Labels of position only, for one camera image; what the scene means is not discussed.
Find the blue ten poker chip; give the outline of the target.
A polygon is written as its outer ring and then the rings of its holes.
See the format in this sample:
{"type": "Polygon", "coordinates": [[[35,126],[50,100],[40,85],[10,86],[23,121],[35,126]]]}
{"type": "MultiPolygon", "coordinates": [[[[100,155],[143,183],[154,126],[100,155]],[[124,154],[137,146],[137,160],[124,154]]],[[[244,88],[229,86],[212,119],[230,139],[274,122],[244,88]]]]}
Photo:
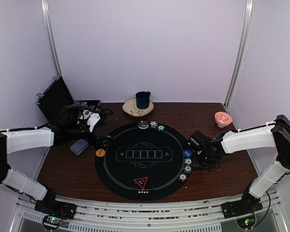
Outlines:
{"type": "Polygon", "coordinates": [[[192,165],[192,160],[190,158],[185,159],[185,164],[191,166],[192,165]]]}

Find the orange big blind button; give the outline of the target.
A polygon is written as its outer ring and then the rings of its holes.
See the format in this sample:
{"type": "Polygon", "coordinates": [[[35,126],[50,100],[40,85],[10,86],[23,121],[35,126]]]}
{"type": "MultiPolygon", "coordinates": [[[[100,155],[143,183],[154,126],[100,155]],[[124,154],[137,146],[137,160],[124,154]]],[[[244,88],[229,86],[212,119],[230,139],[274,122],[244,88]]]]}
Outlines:
{"type": "Polygon", "coordinates": [[[101,158],[105,156],[106,152],[104,149],[97,149],[95,154],[97,157],[101,158]]]}

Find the green fifty poker chip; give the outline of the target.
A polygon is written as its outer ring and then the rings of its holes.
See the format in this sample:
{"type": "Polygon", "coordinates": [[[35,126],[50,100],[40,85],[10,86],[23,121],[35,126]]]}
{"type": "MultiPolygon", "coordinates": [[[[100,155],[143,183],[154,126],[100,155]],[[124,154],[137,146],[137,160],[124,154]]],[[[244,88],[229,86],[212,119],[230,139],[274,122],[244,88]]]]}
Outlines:
{"type": "Polygon", "coordinates": [[[189,165],[186,165],[183,170],[184,170],[184,173],[189,174],[192,172],[192,167],[189,165]]]}

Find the blue small blind button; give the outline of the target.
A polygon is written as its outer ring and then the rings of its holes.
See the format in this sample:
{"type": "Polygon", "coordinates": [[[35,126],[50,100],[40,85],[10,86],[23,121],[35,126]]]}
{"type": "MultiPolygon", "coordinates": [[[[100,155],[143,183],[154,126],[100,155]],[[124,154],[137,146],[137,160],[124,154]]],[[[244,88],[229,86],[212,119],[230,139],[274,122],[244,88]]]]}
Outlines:
{"type": "Polygon", "coordinates": [[[190,150],[184,150],[182,154],[183,154],[183,156],[185,158],[191,158],[192,157],[192,152],[190,150]]]}

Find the orange hundred chip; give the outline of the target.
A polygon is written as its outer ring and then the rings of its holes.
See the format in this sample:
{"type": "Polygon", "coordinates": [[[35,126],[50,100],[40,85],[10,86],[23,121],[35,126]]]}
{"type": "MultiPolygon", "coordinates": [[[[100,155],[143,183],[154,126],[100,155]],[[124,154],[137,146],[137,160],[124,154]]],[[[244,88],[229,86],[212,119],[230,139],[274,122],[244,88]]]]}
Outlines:
{"type": "Polygon", "coordinates": [[[188,176],[186,174],[180,174],[179,175],[179,180],[182,181],[182,182],[185,182],[187,181],[188,179],[188,176]]]}

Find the blue playing card deck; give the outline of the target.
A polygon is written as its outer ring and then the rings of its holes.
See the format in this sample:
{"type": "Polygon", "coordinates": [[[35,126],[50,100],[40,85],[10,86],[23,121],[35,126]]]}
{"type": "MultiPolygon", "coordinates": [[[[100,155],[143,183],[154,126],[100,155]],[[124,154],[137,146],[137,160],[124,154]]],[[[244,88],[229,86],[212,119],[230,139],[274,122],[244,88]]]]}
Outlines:
{"type": "Polygon", "coordinates": [[[76,141],[71,147],[70,150],[79,156],[85,149],[87,149],[89,146],[88,142],[85,140],[78,140],[76,141]]]}

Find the green chips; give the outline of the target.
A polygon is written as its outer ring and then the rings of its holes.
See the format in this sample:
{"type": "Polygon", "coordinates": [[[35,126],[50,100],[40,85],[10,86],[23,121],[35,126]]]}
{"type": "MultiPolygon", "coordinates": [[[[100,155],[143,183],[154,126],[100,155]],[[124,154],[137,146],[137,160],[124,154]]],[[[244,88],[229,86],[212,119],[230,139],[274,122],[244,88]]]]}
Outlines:
{"type": "Polygon", "coordinates": [[[165,127],[163,125],[159,125],[157,127],[158,131],[164,131],[165,130],[165,127]]]}

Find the red triangle all-in marker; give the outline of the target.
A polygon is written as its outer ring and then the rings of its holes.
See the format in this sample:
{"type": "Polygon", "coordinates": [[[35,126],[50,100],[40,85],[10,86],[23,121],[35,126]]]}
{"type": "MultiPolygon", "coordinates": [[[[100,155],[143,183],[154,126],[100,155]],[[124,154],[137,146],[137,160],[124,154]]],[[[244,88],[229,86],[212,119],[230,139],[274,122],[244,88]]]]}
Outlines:
{"type": "Polygon", "coordinates": [[[141,189],[145,189],[148,177],[141,177],[141,178],[136,178],[133,180],[134,183],[136,183],[141,189]]]}

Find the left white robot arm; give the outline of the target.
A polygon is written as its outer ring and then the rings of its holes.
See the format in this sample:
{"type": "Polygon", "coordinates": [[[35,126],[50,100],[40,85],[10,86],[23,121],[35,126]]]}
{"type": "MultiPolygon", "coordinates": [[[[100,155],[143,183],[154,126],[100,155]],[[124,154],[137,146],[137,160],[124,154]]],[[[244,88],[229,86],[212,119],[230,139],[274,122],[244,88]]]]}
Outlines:
{"type": "Polygon", "coordinates": [[[65,106],[61,112],[43,125],[36,127],[0,129],[0,185],[9,187],[33,200],[41,202],[48,214],[60,210],[55,193],[12,167],[9,155],[29,153],[34,150],[49,149],[73,140],[88,140],[95,148],[102,145],[94,130],[104,125],[105,120],[114,112],[110,109],[90,110],[84,107],[65,106]]]}

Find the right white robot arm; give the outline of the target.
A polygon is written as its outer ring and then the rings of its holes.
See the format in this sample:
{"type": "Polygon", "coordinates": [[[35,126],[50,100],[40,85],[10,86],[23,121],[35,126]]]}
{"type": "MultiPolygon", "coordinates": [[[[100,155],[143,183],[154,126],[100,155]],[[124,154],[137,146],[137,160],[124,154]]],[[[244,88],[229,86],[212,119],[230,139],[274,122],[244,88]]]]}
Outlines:
{"type": "Polygon", "coordinates": [[[203,170],[213,168],[224,155],[252,150],[275,152],[271,163],[243,193],[238,203],[241,213],[249,213],[273,185],[290,173],[290,120],[285,115],[256,127],[219,132],[214,138],[197,130],[188,144],[196,153],[197,167],[203,170]]]}

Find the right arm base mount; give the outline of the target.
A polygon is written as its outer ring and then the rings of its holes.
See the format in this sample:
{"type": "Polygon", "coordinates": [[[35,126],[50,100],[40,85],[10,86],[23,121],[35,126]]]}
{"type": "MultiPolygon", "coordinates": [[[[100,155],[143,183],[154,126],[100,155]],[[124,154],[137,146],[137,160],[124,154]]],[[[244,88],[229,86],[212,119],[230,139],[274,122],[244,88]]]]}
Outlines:
{"type": "Polygon", "coordinates": [[[221,205],[225,219],[235,218],[241,229],[252,229],[257,224],[256,212],[263,209],[261,203],[251,205],[242,201],[226,202],[221,205]]]}

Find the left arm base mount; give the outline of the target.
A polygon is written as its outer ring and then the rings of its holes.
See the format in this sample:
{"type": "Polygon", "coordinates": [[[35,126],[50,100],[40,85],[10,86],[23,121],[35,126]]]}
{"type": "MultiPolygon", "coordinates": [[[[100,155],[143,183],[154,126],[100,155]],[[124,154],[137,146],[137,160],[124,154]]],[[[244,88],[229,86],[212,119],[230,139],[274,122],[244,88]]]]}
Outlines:
{"type": "Polygon", "coordinates": [[[45,214],[42,225],[45,229],[53,231],[58,229],[64,220],[74,219],[77,206],[73,203],[55,202],[52,207],[46,207],[36,203],[34,209],[45,214]]]}

